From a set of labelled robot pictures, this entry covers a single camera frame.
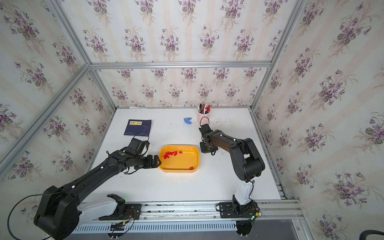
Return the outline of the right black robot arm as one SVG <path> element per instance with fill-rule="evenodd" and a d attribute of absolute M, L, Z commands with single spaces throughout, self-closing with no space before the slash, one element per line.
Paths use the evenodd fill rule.
<path fill-rule="evenodd" d="M 244 140 L 224 134 L 221 130 L 211 130 L 209 125 L 199 128 L 202 135 L 200 142 L 201 152 L 214 156 L 216 151 L 223 149 L 231 157 L 234 172 L 241 183 L 233 195 L 232 206 L 237 215 L 248 210 L 255 210 L 252 193 L 255 189 L 255 180 L 261 176 L 266 166 L 254 141 L 250 138 Z"/>

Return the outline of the aluminium front rail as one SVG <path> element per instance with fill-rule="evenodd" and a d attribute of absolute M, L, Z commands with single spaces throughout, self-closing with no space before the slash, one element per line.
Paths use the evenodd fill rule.
<path fill-rule="evenodd" d="M 93 220 L 75 228 L 73 234 L 105 234 L 121 237 L 133 233 L 186 233 L 230 231 L 248 236 L 262 221 L 288 221 L 294 232 L 302 228 L 303 211 L 294 200 L 265 200 L 242 215 L 230 203 L 215 201 L 142 202 L 133 218 Z"/>

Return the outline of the pink pen cup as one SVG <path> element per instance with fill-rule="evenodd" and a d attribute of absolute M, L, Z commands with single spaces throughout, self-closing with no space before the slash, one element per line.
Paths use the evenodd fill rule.
<path fill-rule="evenodd" d="M 200 126 L 210 123 L 211 106 L 208 104 L 200 104 L 198 106 L 198 124 Z"/>

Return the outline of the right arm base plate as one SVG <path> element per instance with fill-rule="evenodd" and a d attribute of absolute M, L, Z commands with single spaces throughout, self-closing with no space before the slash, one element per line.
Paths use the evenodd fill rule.
<path fill-rule="evenodd" d="M 246 218 L 255 219 L 260 215 L 260 208 L 255 201 L 245 205 L 239 205 L 235 202 L 222 202 L 215 206 L 222 219 Z"/>

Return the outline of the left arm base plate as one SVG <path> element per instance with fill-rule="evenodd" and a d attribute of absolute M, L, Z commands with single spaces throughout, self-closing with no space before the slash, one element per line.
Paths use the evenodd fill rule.
<path fill-rule="evenodd" d="M 141 214 L 141 204 L 125 204 L 124 207 L 117 206 L 115 211 L 109 215 L 109 216 L 103 216 L 98 218 L 100 221 L 112 221 L 112 220 L 128 220 L 130 218 L 133 218 L 135 220 L 138 220 L 140 218 Z"/>

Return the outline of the blue plastic clip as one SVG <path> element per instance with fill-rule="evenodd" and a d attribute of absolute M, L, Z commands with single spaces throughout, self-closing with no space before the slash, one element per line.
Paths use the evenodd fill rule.
<path fill-rule="evenodd" d="M 184 118 L 184 122 L 188 125 L 191 125 L 192 122 L 191 122 L 192 118 Z"/>

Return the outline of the red sleeves cluster in box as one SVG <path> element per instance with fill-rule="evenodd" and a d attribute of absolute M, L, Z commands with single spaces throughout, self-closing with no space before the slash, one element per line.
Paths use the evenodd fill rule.
<path fill-rule="evenodd" d="M 166 160 L 166 159 L 169 159 L 171 156 L 175 157 L 182 153 L 183 153 L 182 151 L 165 152 L 163 155 L 163 158 Z"/>

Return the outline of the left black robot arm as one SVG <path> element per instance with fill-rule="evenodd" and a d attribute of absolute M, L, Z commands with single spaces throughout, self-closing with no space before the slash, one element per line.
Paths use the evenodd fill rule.
<path fill-rule="evenodd" d="M 60 188 L 46 189 L 35 214 L 34 225 L 55 240 L 68 237 L 77 226 L 99 218 L 117 220 L 126 216 L 126 202 L 116 194 L 83 203 L 83 200 L 110 178 L 133 167 L 154 169 L 161 165 L 157 155 L 142 156 L 125 147 L 109 153 L 94 169 Z"/>

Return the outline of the yellow plastic storage box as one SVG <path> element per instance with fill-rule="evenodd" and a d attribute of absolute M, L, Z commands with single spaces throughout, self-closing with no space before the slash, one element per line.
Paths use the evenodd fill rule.
<path fill-rule="evenodd" d="M 164 159 L 165 152 L 182 151 L 182 154 L 171 156 L 169 159 Z M 200 165 L 200 154 L 197 147 L 192 145 L 168 145 L 164 146 L 160 153 L 159 158 L 162 164 L 159 168 L 166 173 L 193 173 Z"/>

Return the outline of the dark blue notebook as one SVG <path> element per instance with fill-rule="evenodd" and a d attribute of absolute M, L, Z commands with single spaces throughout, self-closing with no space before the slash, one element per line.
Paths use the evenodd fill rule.
<path fill-rule="evenodd" d="M 125 136 L 148 137 L 152 127 L 152 120 L 128 120 L 124 131 Z"/>

